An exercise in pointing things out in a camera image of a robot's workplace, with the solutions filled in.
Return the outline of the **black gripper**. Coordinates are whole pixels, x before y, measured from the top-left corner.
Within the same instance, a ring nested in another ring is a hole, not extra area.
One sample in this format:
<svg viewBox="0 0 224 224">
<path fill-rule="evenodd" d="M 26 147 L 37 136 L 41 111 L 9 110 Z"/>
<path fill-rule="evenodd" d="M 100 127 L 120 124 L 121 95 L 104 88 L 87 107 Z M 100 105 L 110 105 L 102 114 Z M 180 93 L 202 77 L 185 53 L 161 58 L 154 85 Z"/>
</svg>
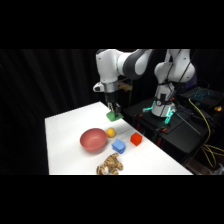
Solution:
<svg viewBox="0 0 224 224">
<path fill-rule="evenodd" d="M 114 112 L 113 106 L 115 107 L 115 116 L 118 116 L 121 112 L 121 106 L 118 104 L 118 92 L 106 93 L 105 100 L 110 111 Z"/>
</svg>

